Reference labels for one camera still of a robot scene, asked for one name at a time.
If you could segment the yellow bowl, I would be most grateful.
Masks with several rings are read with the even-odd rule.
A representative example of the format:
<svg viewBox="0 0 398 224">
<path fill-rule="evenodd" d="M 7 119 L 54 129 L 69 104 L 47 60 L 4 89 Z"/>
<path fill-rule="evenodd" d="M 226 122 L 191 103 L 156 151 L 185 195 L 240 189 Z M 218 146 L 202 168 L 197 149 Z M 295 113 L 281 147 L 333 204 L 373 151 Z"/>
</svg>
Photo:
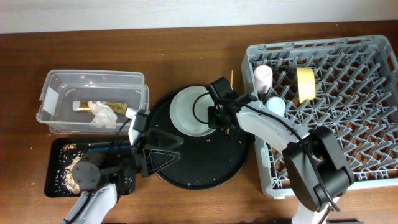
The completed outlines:
<svg viewBox="0 0 398 224">
<path fill-rule="evenodd" d="M 315 74 L 310 68 L 297 68 L 297 85 L 299 102 L 313 100 L 316 95 Z"/>
</svg>

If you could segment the blue cup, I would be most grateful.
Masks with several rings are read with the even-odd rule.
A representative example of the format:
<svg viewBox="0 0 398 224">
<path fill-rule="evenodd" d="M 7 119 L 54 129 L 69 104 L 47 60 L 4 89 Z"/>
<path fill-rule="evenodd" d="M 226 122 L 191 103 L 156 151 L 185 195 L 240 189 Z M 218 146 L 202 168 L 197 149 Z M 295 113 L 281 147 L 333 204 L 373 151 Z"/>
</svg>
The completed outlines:
<svg viewBox="0 0 398 224">
<path fill-rule="evenodd" d="M 267 109 L 269 109 L 270 111 L 272 111 L 273 113 L 284 117 L 285 114 L 285 102 L 282 98 L 277 97 L 277 96 L 273 96 L 270 97 L 266 103 L 265 106 Z"/>
</svg>

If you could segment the grey plate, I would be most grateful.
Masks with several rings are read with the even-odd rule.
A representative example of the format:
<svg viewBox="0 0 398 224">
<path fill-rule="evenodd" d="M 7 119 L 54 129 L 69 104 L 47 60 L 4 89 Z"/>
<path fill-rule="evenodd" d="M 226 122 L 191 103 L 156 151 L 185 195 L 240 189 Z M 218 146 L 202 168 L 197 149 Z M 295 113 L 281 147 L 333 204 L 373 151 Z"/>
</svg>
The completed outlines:
<svg viewBox="0 0 398 224">
<path fill-rule="evenodd" d="M 181 132 L 192 137 L 206 136 L 215 131 L 203 124 L 208 122 L 208 107 L 213 106 L 211 96 L 203 86 L 190 86 L 179 91 L 170 104 L 170 118 Z"/>
</svg>

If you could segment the pink cup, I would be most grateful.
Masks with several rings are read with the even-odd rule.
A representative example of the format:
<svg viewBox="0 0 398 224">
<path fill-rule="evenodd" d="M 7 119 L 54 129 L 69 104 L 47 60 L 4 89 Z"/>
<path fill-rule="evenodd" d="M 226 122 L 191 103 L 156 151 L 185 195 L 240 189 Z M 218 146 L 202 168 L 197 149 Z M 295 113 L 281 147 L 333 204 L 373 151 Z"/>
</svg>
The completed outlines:
<svg viewBox="0 0 398 224">
<path fill-rule="evenodd" d="M 254 70 L 254 86 L 258 94 L 266 94 L 272 88 L 273 71 L 267 65 L 259 65 Z"/>
</svg>

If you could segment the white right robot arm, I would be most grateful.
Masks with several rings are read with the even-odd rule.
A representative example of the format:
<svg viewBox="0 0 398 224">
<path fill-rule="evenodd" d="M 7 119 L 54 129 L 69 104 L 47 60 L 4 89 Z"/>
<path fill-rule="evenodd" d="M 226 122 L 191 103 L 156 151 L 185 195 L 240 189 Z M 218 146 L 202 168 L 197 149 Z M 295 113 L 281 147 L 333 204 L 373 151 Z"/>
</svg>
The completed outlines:
<svg viewBox="0 0 398 224">
<path fill-rule="evenodd" d="M 336 201 L 354 183 L 354 174 L 326 126 L 310 129 L 273 113 L 252 95 L 211 94 L 212 126 L 232 126 L 262 139 L 282 154 L 290 186 L 299 205 L 292 223 L 326 223 Z"/>
</svg>

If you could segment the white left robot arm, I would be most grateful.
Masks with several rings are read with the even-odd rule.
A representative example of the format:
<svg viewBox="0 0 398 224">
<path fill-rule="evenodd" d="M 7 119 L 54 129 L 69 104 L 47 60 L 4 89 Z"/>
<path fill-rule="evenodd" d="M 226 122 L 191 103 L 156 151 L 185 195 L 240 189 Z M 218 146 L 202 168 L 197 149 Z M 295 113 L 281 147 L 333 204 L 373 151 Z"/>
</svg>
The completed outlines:
<svg viewBox="0 0 398 224">
<path fill-rule="evenodd" d="M 101 223 L 122 195 L 132 193 L 136 174 L 149 177 L 177 162 L 184 139 L 158 129 L 130 140 L 99 142 L 73 165 L 70 174 L 81 195 L 62 223 Z"/>
</svg>

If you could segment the food leftovers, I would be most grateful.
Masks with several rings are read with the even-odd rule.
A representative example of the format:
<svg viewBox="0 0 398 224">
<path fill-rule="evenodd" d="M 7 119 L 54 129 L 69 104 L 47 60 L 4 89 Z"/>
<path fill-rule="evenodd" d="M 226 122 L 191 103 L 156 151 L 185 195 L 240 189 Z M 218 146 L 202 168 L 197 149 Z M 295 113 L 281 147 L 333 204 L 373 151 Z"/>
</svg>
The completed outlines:
<svg viewBox="0 0 398 224">
<path fill-rule="evenodd" d="M 56 193 L 61 193 L 61 195 L 80 194 L 80 186 L 72 177 L 72 169 L 83 155 L 82 148 L 76 144 L 60 146 L 58 168 L 55 176 Z"/>
</svg>

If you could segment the white napkin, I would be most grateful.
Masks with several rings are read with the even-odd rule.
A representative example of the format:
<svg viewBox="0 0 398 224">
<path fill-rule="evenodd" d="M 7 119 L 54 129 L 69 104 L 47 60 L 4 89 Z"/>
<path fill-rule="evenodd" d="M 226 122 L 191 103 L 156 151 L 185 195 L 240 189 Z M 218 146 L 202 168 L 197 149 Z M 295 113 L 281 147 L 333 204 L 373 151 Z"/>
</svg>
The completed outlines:
<svg viewBox="0 0 398 224">
<path fill-rule="evenodd" d="M 100 101 L 89 101 L 88 107 L 94 114 L 91 123 L 97 128 L 105 127 L 106 129 L 114 129 L 116 127 L 117 116 L 115 112 L 106 104 Z"/>
</svg>

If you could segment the wooden chopstick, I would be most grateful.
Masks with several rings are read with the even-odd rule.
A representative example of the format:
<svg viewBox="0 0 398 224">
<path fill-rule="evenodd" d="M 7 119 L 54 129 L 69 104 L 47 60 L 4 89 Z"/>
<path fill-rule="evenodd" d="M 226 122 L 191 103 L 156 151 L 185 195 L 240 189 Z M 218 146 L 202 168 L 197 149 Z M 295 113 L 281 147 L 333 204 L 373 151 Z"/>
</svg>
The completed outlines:
<svg viewBox="0 0 398 224">
<path fill-rule="evenodd" d="M 234 70 L 231 70 L 230 87 L 233 89 Z M 229 137 L 229 128 L 226 130 L 226 136 Z"/>
</svg>

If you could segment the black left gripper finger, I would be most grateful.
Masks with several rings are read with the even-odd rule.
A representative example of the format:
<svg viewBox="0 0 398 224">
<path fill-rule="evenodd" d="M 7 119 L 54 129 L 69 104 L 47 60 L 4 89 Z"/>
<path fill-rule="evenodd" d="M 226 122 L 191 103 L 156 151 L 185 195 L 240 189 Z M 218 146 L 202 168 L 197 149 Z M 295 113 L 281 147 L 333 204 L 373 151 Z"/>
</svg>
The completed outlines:
<svg viewBox="0 0 398 224">
<path fill-rule="evenodd" d="M 142 175 L 151 176 L 180 160 L 180 153 L 161 149 L 144 149 Z"/>
<path fill-rule="evenodd" d="M 154 149 L 175 149 L 184 143 L 184 138 L 161 129 L 150 129 L 143 135 L 144 145 Z"/>
</svg>

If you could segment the gold chopstick wrapper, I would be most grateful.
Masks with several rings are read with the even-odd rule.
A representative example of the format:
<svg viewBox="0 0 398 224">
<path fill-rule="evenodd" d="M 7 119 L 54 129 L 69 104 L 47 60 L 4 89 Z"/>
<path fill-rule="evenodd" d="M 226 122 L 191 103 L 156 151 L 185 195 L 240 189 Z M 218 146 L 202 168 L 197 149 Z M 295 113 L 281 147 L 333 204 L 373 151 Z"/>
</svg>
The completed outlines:
<svg viewBox="0 0 398 224">
<path fill-rule="evenodd" d="M 88 105 L 89 101 L 74 101 L 72 103 L 73 111 L 89 111 L 92 112 L 92 109 Z M 115 103 L 102 101 L 102 104 L 110 107 L 115 113 L 125 114 L 127 110 L 127 103 Z"/>
</svg>

